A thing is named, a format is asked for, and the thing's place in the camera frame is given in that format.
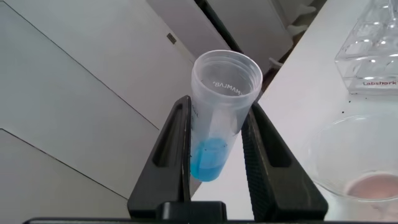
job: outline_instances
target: pink liquid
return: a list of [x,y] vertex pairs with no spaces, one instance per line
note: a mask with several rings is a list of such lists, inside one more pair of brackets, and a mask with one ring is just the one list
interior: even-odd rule
[[377,174],[355,181],[347,194],[363,199],[384,199],[398,196],[398,176]]

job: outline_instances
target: transparent plastic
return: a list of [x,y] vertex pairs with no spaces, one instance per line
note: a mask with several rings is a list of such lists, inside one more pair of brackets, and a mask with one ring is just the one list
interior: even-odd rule
[[372,0],[335,62],[351,94],[398,95],[398,2]]
[[300,161],[335,196],[339,218],[398,220],[396,133],[396,114],[353,116],[322,129],[305,146]]
[[243,54],[215,50],[192,70],[191,174],[216,179],[262,84],[258,65]]

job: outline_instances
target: glass beaker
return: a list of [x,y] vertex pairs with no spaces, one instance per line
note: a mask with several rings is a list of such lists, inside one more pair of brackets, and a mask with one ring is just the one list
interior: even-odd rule
[[339,211],[333,219],[398,220],[397,133],[395,114],[352,116],[322,129],[306,145],[300,161],[335,200],[330,211]]

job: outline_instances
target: white countertop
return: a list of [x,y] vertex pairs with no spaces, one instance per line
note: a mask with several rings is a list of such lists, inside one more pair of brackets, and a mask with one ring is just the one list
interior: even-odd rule
[[[350,95],[334,63],[367,3],[327,1],[259,100],[299,161],[303,145],[333,121],[356,114],[398,112],[396,96]],[[330,207],[326,219],[346,219],[333,198],[322,193]],[[192,200],[220,200],[226,204],[228,219],[253,219],[240,135],[220,177],[202,183]]]

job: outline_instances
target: cabinet door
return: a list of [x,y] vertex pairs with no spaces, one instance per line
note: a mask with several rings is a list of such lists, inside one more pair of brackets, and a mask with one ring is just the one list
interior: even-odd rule
[[145,0],[5,2],[158,129],[190,94],[190,54]]
[[159,134],[4,2],[0,128],[125,198]]
[[127,200],[0,129],[0,222],[129,218]]

